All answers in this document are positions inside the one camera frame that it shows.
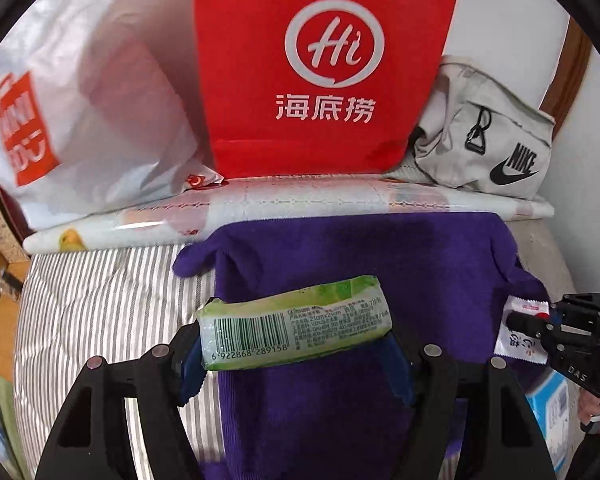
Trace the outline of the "person right hand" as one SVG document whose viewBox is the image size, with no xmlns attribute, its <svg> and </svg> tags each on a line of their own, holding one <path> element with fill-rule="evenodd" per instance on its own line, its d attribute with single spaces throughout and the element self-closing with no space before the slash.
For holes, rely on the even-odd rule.
<svg viewBox="0 0 600 480">
<path fill-rule="evenodd" d="M 600 415 L 600 398 L 581 389 L 578 399 L 578 419 L 583 425 L 588 425 L 594 416 Z"/>
</svg>

